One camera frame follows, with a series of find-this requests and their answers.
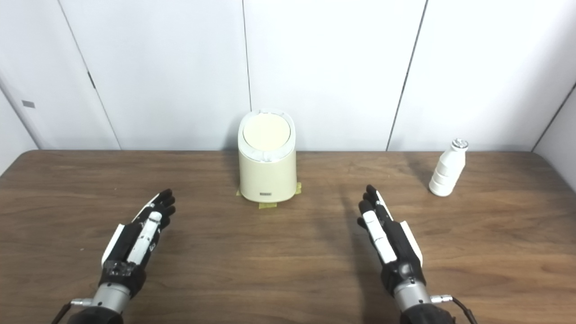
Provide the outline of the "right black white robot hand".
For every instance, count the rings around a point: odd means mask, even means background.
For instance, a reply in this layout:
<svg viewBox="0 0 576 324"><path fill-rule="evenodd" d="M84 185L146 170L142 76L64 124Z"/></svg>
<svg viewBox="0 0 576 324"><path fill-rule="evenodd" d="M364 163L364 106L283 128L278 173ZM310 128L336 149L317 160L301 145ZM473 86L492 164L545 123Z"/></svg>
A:
<svg viewBox="0 0 576 324"><path fill-rule="evenodd" d="M401 284L426 284L421 253L407 222L394 220L380 192L367 185L357 223L368 233L380 260L381 281L391 295Z"/></svg>

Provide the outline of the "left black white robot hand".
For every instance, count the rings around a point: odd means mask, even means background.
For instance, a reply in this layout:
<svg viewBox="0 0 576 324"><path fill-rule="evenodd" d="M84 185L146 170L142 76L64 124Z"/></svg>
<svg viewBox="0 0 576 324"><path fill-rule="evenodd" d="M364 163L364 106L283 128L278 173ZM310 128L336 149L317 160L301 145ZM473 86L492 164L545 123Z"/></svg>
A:
<svg viewBox="0 0 576 324"><path fill-rule="evenodd" d="M157 193L128 224L119 224L101 260L99 284L119 284L135 297L146 281L145 268L160 241L161 232L171 223L175 197L171 189Z"/></svg>

